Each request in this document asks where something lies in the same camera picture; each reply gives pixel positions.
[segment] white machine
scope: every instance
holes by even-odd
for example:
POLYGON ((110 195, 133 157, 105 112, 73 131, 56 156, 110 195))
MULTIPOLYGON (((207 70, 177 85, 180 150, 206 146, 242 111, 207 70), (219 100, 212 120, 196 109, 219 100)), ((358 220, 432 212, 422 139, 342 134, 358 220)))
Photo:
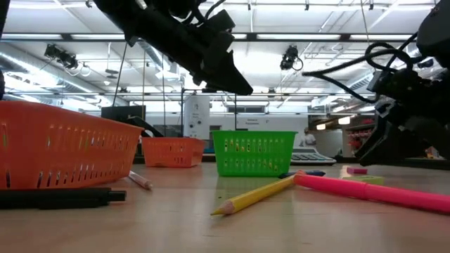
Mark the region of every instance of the white machine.
POLYGON ((184 136, 210 139, 210 97, 189 96, 184 104, 184 136))
POLYGON ((290 162, 294 165, 301 164, 335 164, 333 158, 321 155, 315 148, 294 148, 290 162))

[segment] white pencil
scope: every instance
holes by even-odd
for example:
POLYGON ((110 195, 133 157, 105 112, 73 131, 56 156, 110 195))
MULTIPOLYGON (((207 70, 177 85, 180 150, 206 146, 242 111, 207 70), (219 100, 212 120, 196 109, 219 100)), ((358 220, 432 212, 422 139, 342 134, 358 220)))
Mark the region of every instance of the white pencil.
POLYGON ((147 190, 152 190, 152 183, 150 180, 145 179, 142 176, 139 176, 138 174, 130 171, 128 177, 133 180, 135 183, 139 184, 142 188, 147 190))

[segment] basket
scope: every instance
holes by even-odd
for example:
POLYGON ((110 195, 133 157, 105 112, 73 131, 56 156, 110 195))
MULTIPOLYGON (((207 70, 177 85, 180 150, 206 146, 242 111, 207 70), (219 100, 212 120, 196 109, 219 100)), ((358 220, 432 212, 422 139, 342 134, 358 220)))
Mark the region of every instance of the basket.
POLYGON ((294 131, 213 131, 220 176, 279 176, 289 170, 294 131))
POLYGON ((199 165, 205 142, 196 138, 142 138, 147 167, 190 168, 199 165))
POLYGON ((0 189, 78 188, 128 176, 143 129, 30 102, 0 102, 0 189))

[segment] pencil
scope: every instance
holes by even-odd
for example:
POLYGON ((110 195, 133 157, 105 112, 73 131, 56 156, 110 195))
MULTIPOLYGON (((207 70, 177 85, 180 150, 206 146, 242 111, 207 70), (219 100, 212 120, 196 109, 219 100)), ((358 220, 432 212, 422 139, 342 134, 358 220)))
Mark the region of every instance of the pencil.
POLYGON ((292 186, 294 184, 294 175, 289 176, 285 179, 278 180, 268 184, 267 186, 262 186, 258 189, 251 190, 248 193, 232 197, 226 200, 222 205, 219 206, 211 215, 220 214, 234 214, 240 210, 253 205, 254 203, 264 199, 265 197, 272 196, 281 190, 292 186))
POLYGON ((130 171, 128 177, 134 181, 134 183, 137 183, 139 186, 141 186, 144 189, 152 190, 152 183, 150 180, 145 179, 142 176, 139 176, 138 174, 130 171))

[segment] wooden table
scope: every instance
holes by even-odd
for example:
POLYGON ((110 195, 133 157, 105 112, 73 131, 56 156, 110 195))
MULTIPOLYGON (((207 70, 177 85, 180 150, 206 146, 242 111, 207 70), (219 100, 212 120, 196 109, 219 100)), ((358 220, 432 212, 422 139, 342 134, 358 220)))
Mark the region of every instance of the wooden table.
MULTIPOLYGON (((345 167, 320 169, 346 176, 345 167)), ((133 170, 111 186, 127 201, 98 209, 0 211, 0 252, 448 252, 450 216, 292 187, 232 216, 222 201, 275 179, 219 178, 215 164, 133 170)), ((450 195, 450 172, 375 166, 387 186, 450 195)))

